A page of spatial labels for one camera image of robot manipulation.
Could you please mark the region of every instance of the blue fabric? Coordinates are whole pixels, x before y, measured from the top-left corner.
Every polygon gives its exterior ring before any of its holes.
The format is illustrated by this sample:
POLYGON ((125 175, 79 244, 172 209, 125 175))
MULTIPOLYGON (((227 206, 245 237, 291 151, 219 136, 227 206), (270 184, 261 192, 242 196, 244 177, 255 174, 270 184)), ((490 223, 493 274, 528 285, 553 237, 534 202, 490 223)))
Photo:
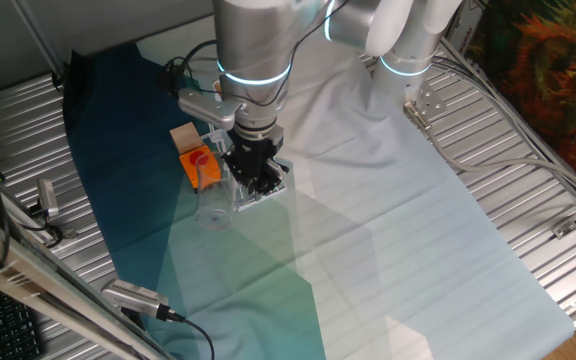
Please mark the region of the blue fabric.
POLYGON ((157 285, 170 224, 192 215, 195 203, 169 133, 191 119, 155 86, 161 70, 134 44, 93 59, 73 54, 64 100, 73 159, 110 253, 148 244, 127 259, 138 267, 113 256, 117 272, 149 288, 157 285), (184 186, 188 206, 177 211, 184 186))
MULTIPOLYGON (((195 193, 169 133, 191 119, 156 88, 160 71, 134 45, 73 54, 65 89, 73 159, 119 277, 167 295, 213 336, 217 358, 324 359, 310 284, 238 231, 207 231, 192 218, 195 193)), ((278 224, 273 251, 294 259, 285 209, 269 202, 248 217, 264 213, 262 223, 278 224)), ((207 358, 189 326, 144 320, 177 358, 207 358)))

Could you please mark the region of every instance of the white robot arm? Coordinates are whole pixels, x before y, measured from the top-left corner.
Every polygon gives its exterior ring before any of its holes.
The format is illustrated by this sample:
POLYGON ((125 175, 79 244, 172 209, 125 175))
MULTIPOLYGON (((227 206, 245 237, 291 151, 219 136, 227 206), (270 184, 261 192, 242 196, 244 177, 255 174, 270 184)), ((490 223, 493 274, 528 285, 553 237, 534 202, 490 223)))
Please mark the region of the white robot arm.
POLYGON ((323 31, 330 41, 383 55, 376 84, 403 108, 419 92, 417 84, 459 2, 213 0, 224 102, 182 89, 180 107, 228 131, 234 145, 224 159, 237 181, 250 193, 266 194, 287 171, 274 161, 283 143, 276 122, 301 34, 323 31))

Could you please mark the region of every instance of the metal grating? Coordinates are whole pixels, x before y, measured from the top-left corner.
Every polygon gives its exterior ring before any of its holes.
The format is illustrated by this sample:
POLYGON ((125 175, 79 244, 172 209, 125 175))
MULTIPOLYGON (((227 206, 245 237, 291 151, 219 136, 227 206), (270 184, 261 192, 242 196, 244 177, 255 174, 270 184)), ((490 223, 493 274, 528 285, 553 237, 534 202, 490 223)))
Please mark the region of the metal grating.
MULTIPOLYGON (((0 92, 0 170, 7 190, 26 206, 37 202, 36 178, 54 181, 60 213, 52 222, 75 229, 77 238, 64 239, 53 253, 100 290, 117 275, 73 164, 61 106, 50 76, 0 92)), ((39 326, 45 360, 117 358, 45 316, 39 326)))
MULTIPOLYGON (((429 84, 448 110, 431 119, 448 153, 469 164, 537 157, 510 121, 466 82, 430 70, 429 84)), ((99 290, 115 268, 72 161, 61 113, 62 96, 50 76, 0 92, 0 170, 24 205, 37 200, 35 179, 53 179, 60 215, 55 224, 77 231, 54 253, 99 290)), ((546 291, 567 312, 576 308, 576 233, 557 240, 550 229, 576 212, 576 198, 552 173, 532 166, 457 175, 546 291)), ((44 317, 44 359, 116 358, 44 317)))

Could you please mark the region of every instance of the orange block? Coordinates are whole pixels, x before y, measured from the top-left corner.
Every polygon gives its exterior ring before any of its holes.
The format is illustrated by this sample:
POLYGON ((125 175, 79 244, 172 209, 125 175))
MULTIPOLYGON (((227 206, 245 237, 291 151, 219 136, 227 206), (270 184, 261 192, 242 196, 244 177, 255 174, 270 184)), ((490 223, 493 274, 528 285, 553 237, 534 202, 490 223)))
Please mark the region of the orange block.
POLYGON ((183 165, 184 170, 186 171, 186 175, 188 175, 190 183, 195 189, 199 186, 199 174, 197 172, 197 165, 205 166, 207 174, 211 178, 216 179, 214 181, 209 181, 204 186, 208 186, 221 179, 221 170, 219 169, 217 159, 215 159, 214 155, 212 155, 212 151, 210 151, 210 148, 206 145, 181 155, 179 160, 181 160, 181 165, 183 165), (197 164, 199 158, 204 154, 210 155, 202 158, 201 164, 197 164))

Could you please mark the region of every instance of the glowing blue ring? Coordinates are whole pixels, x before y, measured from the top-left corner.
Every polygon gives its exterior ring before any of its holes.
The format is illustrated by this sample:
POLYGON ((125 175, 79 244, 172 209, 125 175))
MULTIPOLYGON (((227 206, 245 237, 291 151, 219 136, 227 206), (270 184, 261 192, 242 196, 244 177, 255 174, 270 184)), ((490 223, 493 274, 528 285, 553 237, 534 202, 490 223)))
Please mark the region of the glowing blue ring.
POLYGON ((281 80, 286 75, 288 75, 288 73, 290 72, 290 68, 292 67, 292 64, 289 64, 288 68, 286 68, 286 70, 284 72, 282 72, 281 74, 275 76, 274 78, 266 79, 266 80, 246 80, 246 79, 238 78, 233 74, 226 73, 226 70, 224 70, 224 67, 221 66, 219 61, 217 61, 217 66, 219 67, 219 71, 225 73, 224 75, 226 75, 226 77, 228 79, 230 79, 234 82, 244 84, 244 85, 269 85, 269 84, 272 84, 276 81, 281 80))
POLYGON ((430 65, 428 65, 427 68, 421 70, 420 72, 416 72, 416 73, 404 73, 401 71, 397 71, 393 68, 391 68, 390 66, 388 66, 388 64, 386 64, 386 61, 384 61, 384 58, 380 58, 381 62, 384 64, 384 66, 386 67, 386 69, 392 71, 393 73, 397 74, 397 75, 401 75, 401 76, 417 76, 417 75, 421 75, 423 73, 425 73, 428 69, 430 69, 430 65))
POLYGON ((330 16, 332 15, 332 9, 335 7, 335 0, 331 0, 328 4, 328 9, 326 9, 326 20, 324 20, 324 35, 328 41, 332 41, 330 38, 330 16))

